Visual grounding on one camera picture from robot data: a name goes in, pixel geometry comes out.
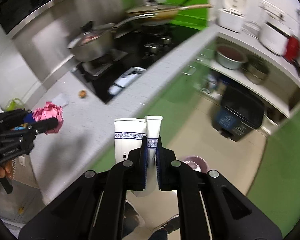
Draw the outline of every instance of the trash can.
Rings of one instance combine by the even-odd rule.
[[[228,86],[212,126],[236,142],[261,126],[264,111],[263,102],[251,92]]]

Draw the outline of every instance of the trash can lid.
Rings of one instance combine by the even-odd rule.
[[[222,97],[221,106],[237,115],[253,129],[259,128],[262,124],[265,105],[250,92],[228,86]]]

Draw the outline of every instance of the pink paper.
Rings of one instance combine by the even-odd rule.
[[[34,111],[32,117],[37,122],[48,119],[48,118],[52,118],[52,117],[55,117],[58,119],[58,122],[59,122],[58,126],[55,129],[46,131],[46,134],[58,133],[63,124],[62,107],[56,106],[54,103],[52,103],[50,101],[47,101],[46,105],[43,108],[42,107],[37,108]]]

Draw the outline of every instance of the gray countertop edge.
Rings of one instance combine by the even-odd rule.
[[[30,154],[43,202],[50,203],[95,164],[114,139],[114,119],[136,117],[217,36],[261,56],[300,87],[296,70],[282,57],[269,52],[254,37],[234,33],[213,23],[153,64],[108,104],[90,91],[87,98],[80,99],[78,92],[86,87],[68,72],[36,104],[36,107],[43,107],[46,101],[59,93],[70,98],[69,105],[64,107],[64,123],[60,132],[37,136]]]

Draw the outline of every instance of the power outlet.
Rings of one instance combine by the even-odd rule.
[[[285,20],[286,13],[273,4],[265,0],[260,0],[259,7],[263,8],[266,10],[266,12],[270,13],[270,15],[276,17],[277,19]]]

